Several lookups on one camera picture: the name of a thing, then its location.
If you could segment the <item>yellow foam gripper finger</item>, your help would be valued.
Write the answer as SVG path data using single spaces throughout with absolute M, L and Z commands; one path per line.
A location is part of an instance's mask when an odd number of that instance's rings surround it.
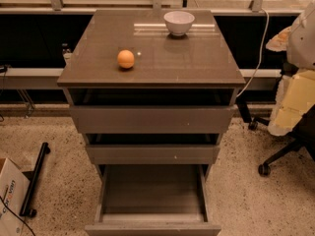
M 315 104 L 315 71 L 298 70 L 292 77 L 283 76 L 277 90 L 268 131 L 274 136 L 291 132 Z
M 266 48 L 275 52 L 286 51 L 290 32 L 291 27 L 287 27 L 281 30 L 278 34 L 276 34 L 267 42 Z

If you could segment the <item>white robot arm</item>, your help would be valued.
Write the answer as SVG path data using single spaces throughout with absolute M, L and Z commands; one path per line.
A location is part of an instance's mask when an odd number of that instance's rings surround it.
M 287 62 L 297 68 L 293 76 L 283 76 L 276 95 L 268 131 L 284 136 L 315 105 L 315 0 L 292 25 L 266 44 L 272 51 L 285 51 Z

